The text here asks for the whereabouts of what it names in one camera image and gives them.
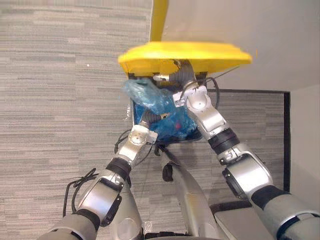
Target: metal bracket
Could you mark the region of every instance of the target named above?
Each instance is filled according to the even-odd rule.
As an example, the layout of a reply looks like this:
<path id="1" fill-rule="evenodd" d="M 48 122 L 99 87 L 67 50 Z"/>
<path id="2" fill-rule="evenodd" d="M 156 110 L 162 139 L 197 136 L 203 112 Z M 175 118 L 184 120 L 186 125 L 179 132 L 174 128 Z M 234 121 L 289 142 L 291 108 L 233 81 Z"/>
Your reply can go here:
<path id="1" fill-rule="evenodd" d="M 142 125 L 134 125 L 128 136 L 128 140 L 121 147 L 118 154 L 126 156 L 129 159 L 129 164 L 134 165 L 134 161 L 138 158 L 139 152 L 147 144 L 154 144 L 157 140 L 158 134 L 150 131 L 147 127 Z"/>

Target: white wall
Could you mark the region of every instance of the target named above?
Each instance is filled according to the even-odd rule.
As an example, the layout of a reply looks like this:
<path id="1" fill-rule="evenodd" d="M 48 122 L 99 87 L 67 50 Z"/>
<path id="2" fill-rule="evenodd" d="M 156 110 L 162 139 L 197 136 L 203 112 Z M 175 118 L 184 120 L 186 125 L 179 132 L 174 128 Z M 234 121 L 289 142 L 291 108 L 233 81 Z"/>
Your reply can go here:
<path id="1" fill-rule="evenodd" d="M 320 211 L 320 85 L 291 92 L 291 193 Z"/>
<path id="2" fill-rule="evenodd" d="M 169 0 L 162 40 L 250 53 L 251 65 L 219 79 L 223 89 L 291 91 L 319 83 L 319 9 L 319 0 Z"/>

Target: red object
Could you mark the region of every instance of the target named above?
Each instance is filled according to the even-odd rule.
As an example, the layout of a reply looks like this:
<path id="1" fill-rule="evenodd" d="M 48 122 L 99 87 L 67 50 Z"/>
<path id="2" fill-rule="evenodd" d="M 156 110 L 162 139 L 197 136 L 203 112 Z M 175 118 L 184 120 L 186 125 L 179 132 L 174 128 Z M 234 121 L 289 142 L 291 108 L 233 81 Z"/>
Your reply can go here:
<path id="1" fill-rule="evenodd" d="M 181 128 L 181 125 L 180 125 L 179 122 L 177 122 L 177 123 L 175 124 L 175 129 L 180 129 L 180 128 Z"/>

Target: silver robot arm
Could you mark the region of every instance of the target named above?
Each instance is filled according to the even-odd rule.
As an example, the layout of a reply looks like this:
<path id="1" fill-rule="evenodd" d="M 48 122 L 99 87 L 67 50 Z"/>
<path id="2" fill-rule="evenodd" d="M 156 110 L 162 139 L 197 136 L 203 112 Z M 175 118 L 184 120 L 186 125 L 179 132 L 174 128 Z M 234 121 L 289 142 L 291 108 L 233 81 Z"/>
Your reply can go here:
<path id="1" fill-rule="evenodd" d="M 145 111 L 127 142 L 85 191 L 77 212 L 65 216 L 37 240 L 95 240 L 99 227 L 108 226 L 114 219 L 122 200 L 121 190 L 142 149 L 156 142 L 158 134 L 150 131 L 149 125 L 161 118 Z"/>
<path id="2" fill-rule="evenodd" d="M 194 81 L 194 74 L 184 76 L 189 76 L 189 79 L 180 80 L 184 93 L 182 97 L 181 92 L 173 95 L 175 105 L 186 105 L 188 115 L 217 154 L 218 161 L 226 166 L 222 174 L 233 193 L 251 202 L 275 239 L 319 239 L 319 212 L 274 186 L 266 166 L 246 144 L 240 142 L 223 116 L 212 106 L 207 88 Z"/>

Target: gray carpet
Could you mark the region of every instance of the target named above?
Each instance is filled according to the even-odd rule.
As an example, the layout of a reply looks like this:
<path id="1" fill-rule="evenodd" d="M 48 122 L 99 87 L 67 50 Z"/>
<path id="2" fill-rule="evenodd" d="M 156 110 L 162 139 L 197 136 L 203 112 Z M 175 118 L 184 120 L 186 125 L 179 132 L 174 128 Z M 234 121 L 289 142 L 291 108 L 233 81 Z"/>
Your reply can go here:
<path id="1" fill-rule="evenodd" d="M 103 169 L 119 134 L 131 127 L 117 57 L 148 41 L 152 3 L 97 2 L 0 3 L 0 239 L 36 239 L 61 219 L 68 178 Z M 283 95 L 224 92 L 219 110 L 282 187 Z M 205 141 L 171 148 L 209 204 L 235 199 Z M 131 180 L 142 220 L 154 232 L 185 231 L 159 157 L 151 154 Z M 110 239 L 108 228 L 97 239 Z"/>

